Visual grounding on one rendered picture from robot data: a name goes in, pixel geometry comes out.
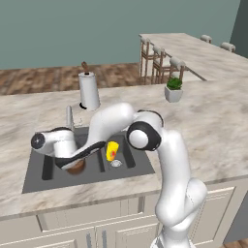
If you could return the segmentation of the yellow cup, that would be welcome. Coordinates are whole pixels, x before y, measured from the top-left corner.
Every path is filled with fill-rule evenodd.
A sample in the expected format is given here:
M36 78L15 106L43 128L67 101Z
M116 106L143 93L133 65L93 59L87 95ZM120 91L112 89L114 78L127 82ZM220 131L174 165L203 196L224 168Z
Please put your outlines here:
M118 151L119 144L115 141L110 141L107 146L106 157L109 162L113 161Z

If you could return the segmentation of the dark grey double sink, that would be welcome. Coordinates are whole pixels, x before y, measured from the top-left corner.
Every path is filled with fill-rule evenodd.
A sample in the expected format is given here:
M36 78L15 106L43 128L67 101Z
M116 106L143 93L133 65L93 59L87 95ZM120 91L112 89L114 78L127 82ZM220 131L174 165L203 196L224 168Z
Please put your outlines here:
M104 147L85 159L84 168L78 174L70 174L66 170L57 168L51 157L31 150L22 193L33 193L154 173L146 153L129 145L126 139L126 131L113 135L109 141L116 141L119 144L116 159L120 162L120 165L114 167L107 160L107 148Z

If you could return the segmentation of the brown jar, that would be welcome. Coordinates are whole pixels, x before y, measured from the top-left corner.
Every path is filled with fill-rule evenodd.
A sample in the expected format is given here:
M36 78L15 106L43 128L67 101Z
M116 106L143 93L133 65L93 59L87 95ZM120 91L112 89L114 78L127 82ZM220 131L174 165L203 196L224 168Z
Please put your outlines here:
M78 161L73 167L67 169L69 174L80 174L84 170L85 161Z

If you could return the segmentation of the cream panel under sink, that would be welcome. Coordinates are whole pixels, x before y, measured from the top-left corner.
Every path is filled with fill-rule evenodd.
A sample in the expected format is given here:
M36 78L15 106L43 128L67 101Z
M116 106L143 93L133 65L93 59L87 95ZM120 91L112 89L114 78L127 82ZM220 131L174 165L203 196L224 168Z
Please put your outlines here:
M144 197L138 197L38 214L37 219L41 230L48 232L122 217L131 217L141 214L143 210Z

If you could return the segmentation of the grey tap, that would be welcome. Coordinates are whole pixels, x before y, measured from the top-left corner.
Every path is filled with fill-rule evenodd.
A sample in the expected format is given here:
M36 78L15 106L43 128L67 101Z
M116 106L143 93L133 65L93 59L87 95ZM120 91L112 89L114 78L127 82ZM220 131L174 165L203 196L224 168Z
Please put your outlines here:
M75 123L73 118L73 110L71 106L66 107L66 125L72 131L75 130Z

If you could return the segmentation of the green plant in white pot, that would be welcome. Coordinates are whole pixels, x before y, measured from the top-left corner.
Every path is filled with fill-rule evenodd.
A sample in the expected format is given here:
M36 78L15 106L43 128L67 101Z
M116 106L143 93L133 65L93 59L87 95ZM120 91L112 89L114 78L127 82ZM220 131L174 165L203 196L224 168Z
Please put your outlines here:
M165 97L170 103L176 103L181 99L183 90L182 81L179 78L170 78L165 85Z

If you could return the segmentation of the wide cream cupboard door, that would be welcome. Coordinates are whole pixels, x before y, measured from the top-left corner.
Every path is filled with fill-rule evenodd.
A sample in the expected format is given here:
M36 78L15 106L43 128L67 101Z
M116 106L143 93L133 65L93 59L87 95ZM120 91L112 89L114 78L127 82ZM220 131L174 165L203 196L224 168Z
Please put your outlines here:
M235 187L208 192L191 226L190 239L196 248L219 248L230 227L236 208L232 208Z

